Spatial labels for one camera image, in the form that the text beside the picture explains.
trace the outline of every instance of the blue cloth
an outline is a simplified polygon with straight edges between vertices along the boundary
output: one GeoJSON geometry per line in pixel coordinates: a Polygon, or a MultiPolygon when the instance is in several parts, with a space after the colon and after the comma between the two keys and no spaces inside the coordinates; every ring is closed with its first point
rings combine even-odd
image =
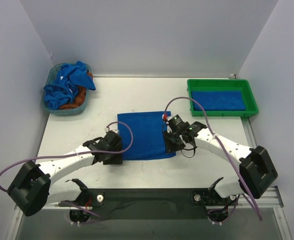
{"type": "Polygon", "coordinates": [[[86,65],[81,61],[76,64],[63,64],[55,81],[43,88],[47,107],[59,109],[64,104],[73,103],[78,95],[78,86],[96,90],[92,78],[87,75],[86,65]]]}
{"type": "MultiPolygon", "coordinates": [[[[166,159],[176,155],[176,153],[166,153],[162,135],[162,114],[163,111],[118,114],[118,121],[129,125],[134,136],[131,148],[122,154],[123,160],[166,159]]],[[[118,129],[125,149],[130,144],[130,133],[122,124],[118,125],[118,129]]]]}
{"type": "MultiPolygon", "coordinates": [[[[240,91],[192,91],[191,96],[206,111],[245,111],[246,106],[240,91]]],[[[197,111],[201,109],[193,103],[197,111]]]]}

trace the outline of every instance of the tabletop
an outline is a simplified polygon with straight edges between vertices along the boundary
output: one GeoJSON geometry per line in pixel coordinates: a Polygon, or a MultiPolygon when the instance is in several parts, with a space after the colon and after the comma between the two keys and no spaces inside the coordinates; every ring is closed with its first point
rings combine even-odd
{"type": "MultiPolygon", "coordinates": [[[[94,83],[97,90],[90,92],[83,113],[49,116],[39,156],[63,155],[87,140],[103,137],[105,126],[116,121],[117,114],[163,111],[171,99],[188,97],[187,78],[97,77],[94,83]]],[[[203,117],[191,116],[188,100],[176,100],[168,110],[185,122],[205,123],[203,117]]],[[[216,133],[248,145],[240,117],[209,117],[209,123],[216,133]]],[[[78,178],[89,188],[207,188],[217,178],[230,176],[235,172],[228,162],[198,148],[193,158],[178,152],[167,159],[127,160],[122,165],[97,163],[65,176],[55,185],[78,178]]]]}

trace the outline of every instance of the white wall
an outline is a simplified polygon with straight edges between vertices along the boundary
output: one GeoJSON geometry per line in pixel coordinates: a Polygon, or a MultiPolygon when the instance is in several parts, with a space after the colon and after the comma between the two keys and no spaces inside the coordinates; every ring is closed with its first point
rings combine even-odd
{"type": "Polygon", "coordinates": [[[54,63],[108,75],[238,73],[278,0],[20,0],[54,63]]]}
{"type": "Polygon", "coordinates": [[[251,119],[257,143],[278,170],[294,239],[294,0],[279,0],[240,71],[260,108],[251,119]]]}
{"type": "MultiPolygon", "coordinates": [[[[0,171],[35,156],[47,116],[41,88],[51,61],[18,0],[0,1],[0,171]]],[[[8,187],[17,168],[1,178],[8,187]]],[[[5,238],[14,203],[0,191],[0,240],[5,238]]]]}

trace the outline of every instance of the green plastic bin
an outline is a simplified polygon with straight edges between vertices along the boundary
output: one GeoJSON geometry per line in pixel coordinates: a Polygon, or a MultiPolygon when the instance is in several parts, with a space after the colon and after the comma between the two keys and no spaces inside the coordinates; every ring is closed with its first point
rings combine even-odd
{"type": "MultiPolygon", "coordinates": [[[[192,91],[240,91],[243,102],[246,106],[245,111],[206,111],[211,117],[251,117],[259,112],[257,103],[251,91],[249,82],[244,79],[189,79],[187,81],[189,97],[192,91]]],[[[191,115],[202,117],[202,111],[194,110],[192,101],[191,115]]]]}
{"type": "MultiPolygon", "coordinates": [[[[62,65],[64,65],[64,63],[58,64],[58,65],[54,66],[50,70],[48,78],[47,78],[46,85],[52,84],[55,81],[56,76],[57,76],[57,72],[61,69],[62,65]]],[[[91,67],[89,65],[87,65],[87,64],[85,64],[85,65],[86,65],[87,70],[89,70],[89,72],[91,72],[91,67]]],[[[76,108],[73,108],[73,109],[62,109],[62,110],[60,110],[60,109],[49,109],[49,108],[47,108],[46,102],[44,100],[45,92],[43,91],[43,95],[42,95],[42,99],[41,99],[41,105],[42,105],[42,108],[45,110],[45,112],[47,112],[49,114],[55,114],[55,115],[61,115],[61,116],[80,114],[87,107],[87,103],[88,103],[88,99],[89,99],[89,92],[90,91],[87,90],[85,101],[79,107],[76,107],[76,108]]]]}

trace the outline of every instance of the brown cloth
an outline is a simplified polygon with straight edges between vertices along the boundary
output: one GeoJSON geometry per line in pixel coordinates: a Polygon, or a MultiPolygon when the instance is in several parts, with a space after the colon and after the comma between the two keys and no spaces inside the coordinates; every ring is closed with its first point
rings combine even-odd
{"type": "MultiPolygon", "coordinates": [[[[91,72],[87,73],[89,76],[91,76],[91,78],[93,78],[93,75],[91,72]]],[[[85,102],[85,98],[86,98],[86,91],[87,89],[83,86],[78,86],[79,92],[78,95],[75,97],[75,100],[73,103],[67,103],[64,104],[62,106],[60,106],[60,110],[64,110],[64,109],[75,109],[79,106],[81,106],[84,102],[85,102]]]]}

